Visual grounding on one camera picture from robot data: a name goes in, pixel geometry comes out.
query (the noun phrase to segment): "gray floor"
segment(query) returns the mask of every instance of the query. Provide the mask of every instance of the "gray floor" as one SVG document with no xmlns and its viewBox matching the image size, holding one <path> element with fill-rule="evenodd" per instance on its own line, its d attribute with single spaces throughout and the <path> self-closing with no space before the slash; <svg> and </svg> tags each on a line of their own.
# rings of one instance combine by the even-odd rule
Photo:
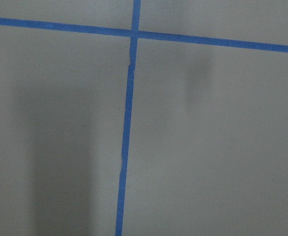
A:
<svg viewBox="0 0 288 236">
<path fill-rule="evenodd" d="M 0 0 L 130 29 L 132 0 Z M 142 1 L 140 30 L 288 45 L 288 1 Z M 0 236 L 113 236 L 129 39 L 0 26 Z M 124 236 L 288 236 L 288 53 L 138 41 Z"/>
</svg>

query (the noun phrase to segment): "blue tape strip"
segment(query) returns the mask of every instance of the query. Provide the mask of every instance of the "blue tape strip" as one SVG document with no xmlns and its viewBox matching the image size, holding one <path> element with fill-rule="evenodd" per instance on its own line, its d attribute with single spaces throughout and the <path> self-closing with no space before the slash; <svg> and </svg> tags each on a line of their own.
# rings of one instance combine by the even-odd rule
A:
<svg viewBox="0 0 288 236">
<path fill-rule="evenodd" d="M 79 32 L 79 33 L 95 33 L 113 36 L 130 37 L 130 30 L 128 29 L 113 29 L 105 27 L 96 26 L 81 26 L 81 25 L 71 25 L 53 22 L 43 22 L 43 21 L 28 21 L 19 19 L 8 19 L 0 18 L 1 26 L 15 26 L 15 27 L 25 27 L 34 29 L 44 29 L 44 30 L 60 30 L 69 32 Z"/>
<path fill-rule="evenodd" d="M 248 49 L 288 53 L 288 46 L 279 44 L 256 43 L 256 42 L 247 42 L 231 39 L 208 38 L 208 37 L 188 36 L 188 35 L 169 34 L 169 33 L 147 32 L 147 31 L 139 31 L 138 37 L 145 39 L 173 41 L 173 42 L 196 43 L 196 44 L 216 45 L 216 46 L 225 46 L 234 48 L 248 48 Z"/>
<path fill-rule="evenodd" d="M 130 38 L 130 46 L 129 46 L 130 65 L 128 66 L 128 82 L 127 82 L 126 100 L 125 100 L 124 130 L 122 141 L 122 166 L 119 182 L 115 236 L 122 236 L 122 229 L 123 229 L 124 201 L 125 201 L 126 178 L 128 169 L 129 133 L 130 133 L 130 121 L 132 114 L 134 72 L 136 66 L 136 54 L 137 54 L 137 42 L 138 42 L 138 38 L 136 37 L 136 35 L 138 33 L 139 14 L 140 14 L 140 0 L 134 0 L 132 28 L 131 28 L 133 37 Z"/>
</svg>

